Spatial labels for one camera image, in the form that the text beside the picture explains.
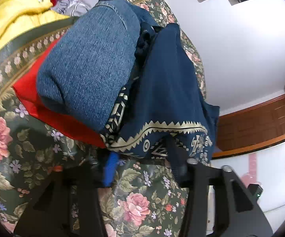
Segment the yellow garment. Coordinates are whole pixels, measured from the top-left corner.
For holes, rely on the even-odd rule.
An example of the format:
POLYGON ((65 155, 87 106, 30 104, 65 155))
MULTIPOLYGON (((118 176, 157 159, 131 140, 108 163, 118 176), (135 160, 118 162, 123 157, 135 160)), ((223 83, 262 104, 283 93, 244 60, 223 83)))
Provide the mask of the yellow garment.
POLYGON ((51 0, 0 0, 0 50, 26 31, 67 18, 52 6, 51 0))

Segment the navy patterned hooded garment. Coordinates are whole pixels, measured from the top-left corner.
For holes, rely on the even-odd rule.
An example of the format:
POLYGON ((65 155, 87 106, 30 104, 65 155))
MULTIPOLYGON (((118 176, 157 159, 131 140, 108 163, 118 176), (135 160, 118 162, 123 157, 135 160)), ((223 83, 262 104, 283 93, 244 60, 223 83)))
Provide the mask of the navy patterned hooded garment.
POLYGON ((194 64, 181 42, 179 25, 140 25, 133 75, 118 94, 101 137, 111 154, 103 185, 114 180, 119 155, 165 158, 175 181, 186 186, 187 160, 208 162, 213 152, 219 108, 207 104, 194 64))

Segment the folded blue denim jeans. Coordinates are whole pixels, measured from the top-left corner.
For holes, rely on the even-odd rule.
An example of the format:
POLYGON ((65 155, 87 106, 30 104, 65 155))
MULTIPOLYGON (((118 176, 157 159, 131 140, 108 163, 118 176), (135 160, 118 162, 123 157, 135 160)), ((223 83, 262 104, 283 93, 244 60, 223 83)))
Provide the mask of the folded blue denim jeans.
POLYGON ((39 68, 37 93, 101 131, 134 66, 140 25, 151 14, 127 0, 99 0, 58 41, 39 68))

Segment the red folded garment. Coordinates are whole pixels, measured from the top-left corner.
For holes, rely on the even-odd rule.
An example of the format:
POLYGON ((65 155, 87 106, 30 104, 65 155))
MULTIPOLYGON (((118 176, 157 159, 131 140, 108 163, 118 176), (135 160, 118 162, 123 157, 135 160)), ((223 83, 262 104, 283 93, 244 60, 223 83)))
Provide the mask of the red folded garment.
POLYGON ((16 96, 24 105, 29 115, 52 126, 63 135, 99 148, 105 148, 106 146, 97 132, 68 115, 59 106, 56 105, 52 109, 45 106, 45 103, 37 93, 36 82, 39 68, 57 43, 58 40, 52 42, 32 64, 28 73, 15 82, 13 89, 16 96))

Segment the green floral bedspread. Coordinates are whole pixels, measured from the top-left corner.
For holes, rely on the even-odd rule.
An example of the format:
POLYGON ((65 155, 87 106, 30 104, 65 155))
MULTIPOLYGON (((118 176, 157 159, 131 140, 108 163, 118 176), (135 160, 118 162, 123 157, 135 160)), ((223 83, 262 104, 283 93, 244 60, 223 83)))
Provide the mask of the green floral bedspread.
MULTIPOLYGON (((73 23, 70 18, 36 27, 0 51, 0 227, 9 234, 51 173, 97 159, 96 146, 29 115, 12 87, 73 23)), ((109 236, 177 236, 187 198, 188 190, 178 187, 159 158, 122 158, 112 187, 99 190, 109 236)))

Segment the white sliding door with hearts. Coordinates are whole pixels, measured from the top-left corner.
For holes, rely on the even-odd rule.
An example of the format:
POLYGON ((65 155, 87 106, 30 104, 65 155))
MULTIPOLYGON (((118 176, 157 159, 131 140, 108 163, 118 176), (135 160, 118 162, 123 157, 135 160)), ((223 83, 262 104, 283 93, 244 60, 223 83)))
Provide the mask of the white sliding door with hearts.
POLYGON ((285 221, 285 142, 257 152, 215 159, 211 166, 231 166, 242 182, 256 183, 263 192, 258 200, 261 210, 276 232, 285 221))

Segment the grey white patterned cloth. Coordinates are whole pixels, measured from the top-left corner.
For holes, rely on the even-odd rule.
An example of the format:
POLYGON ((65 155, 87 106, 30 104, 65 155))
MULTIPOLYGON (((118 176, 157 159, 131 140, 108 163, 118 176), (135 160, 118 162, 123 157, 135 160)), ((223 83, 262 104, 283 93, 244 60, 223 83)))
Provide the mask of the grey white patterned cloth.
POLYGON ((96 5, 99 0, 58 0, 51 10, 69 17, 80 17, 96 5))

